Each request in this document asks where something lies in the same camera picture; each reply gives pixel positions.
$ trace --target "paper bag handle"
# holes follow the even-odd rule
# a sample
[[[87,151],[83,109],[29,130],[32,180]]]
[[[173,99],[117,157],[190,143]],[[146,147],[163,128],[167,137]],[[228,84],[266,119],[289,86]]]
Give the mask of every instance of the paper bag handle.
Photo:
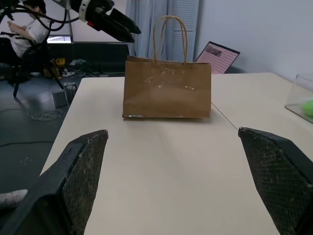
[[[163,27],[162,27],[162,33],[161,33],[161,41],[160,41],[160,45],[162,44],[163,41],[163,34],[164,34],[164,29],[165,26],[167,24],[167,22],[170,19],[175,19],[179,22],[180,24],[180,29],[181,29],[181,35],[182,35],[182,47],[183,47],[183,51],[184,51],[184,63],[187,63],[187,55],[188,55],[188,35],[187,35],[187,28],[184,24],[184,22],[177,16],[163,16],[161,18],[159,18],[157,20],[157,22],[160,22],[162,19],[166,18],[166,20],[163,23]],[[157,62],[157,55],[160,49],[160,46],[158,47],[158,49],[156,50],[156,24],[153,28],[153,48],[154,48],[154,62]]]

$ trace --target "white curtain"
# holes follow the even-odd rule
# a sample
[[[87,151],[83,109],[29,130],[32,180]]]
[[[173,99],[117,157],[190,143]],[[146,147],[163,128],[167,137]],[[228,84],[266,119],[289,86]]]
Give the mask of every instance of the white curtain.
[[[140,28],[141,34],[134,35],[135,43],[129,44],[130,55],[153,58],[153,28],[157,20],[165,15],[173,14],[174,0],[128,0],[126,15]],[[157,23],[156,47],[160,45],[163,21]],[[158,58],[172,60],[174,22],[167,24],[165,37],[161,43]]]

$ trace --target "person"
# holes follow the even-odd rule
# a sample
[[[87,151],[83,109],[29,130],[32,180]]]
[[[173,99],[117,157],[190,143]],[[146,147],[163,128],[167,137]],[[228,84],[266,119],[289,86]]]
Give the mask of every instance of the person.
[[[29,10],[46,15],[44,0],[26,0],[23,3]],[[25,26],[19,26],[8,21],[10,31],[17,35],[11,38],[0,38],[0,63],[10,65],[17,64],[24,52],[31,47],[31,43],[28,40],[32,41],[34,44],[38,44],[42,43],[47,37],[49,30],[46,29],[33,14],[29,15],[33,21]],[[40,20],[49,27],[49,20],[46,18],[40,18]]]

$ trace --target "box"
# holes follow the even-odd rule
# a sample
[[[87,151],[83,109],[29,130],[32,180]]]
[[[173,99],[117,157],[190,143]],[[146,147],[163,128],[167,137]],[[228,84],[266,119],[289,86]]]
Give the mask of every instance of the box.
[[[297,76],[285,108],[313,123],[313,74]]]

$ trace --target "table surface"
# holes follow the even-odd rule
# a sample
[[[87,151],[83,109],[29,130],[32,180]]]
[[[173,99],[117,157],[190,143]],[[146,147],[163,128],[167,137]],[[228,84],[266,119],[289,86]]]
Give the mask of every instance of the table surface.
[[[313,161],[313,125],[285,108],[292,83],[273,73],[212,76],[212,103],[233,123],[293,141]]]
[[[269,86],[267,95],[262,89],[257,92],[267,84],[276,87]],[[288,133],[280,129],[288,126],[279,120],[287,117],[286,123],[292,123],[297,132],[297,125],[309,125],[285,113],[284,106],[263,120],[262,112],[272,113],[274,105],[286,99],[274,93],[285,95],[289,86],[272,74],[213,75],[212,101],[237,127],[270,130],[266,124],[270,121],[273,126],[278,122],[275,131]],[[255,189],[237,130],[225,114],[213,106],[211,118],[205,120],[124,121],[123,88],[122,77],[83,79],[43,168],[50,167],[71,140],[108,129],[86,235],[279,234]],[[251,121],[255,116],[245,105],[255,100],[260,108],[251,111],[259,117]]]

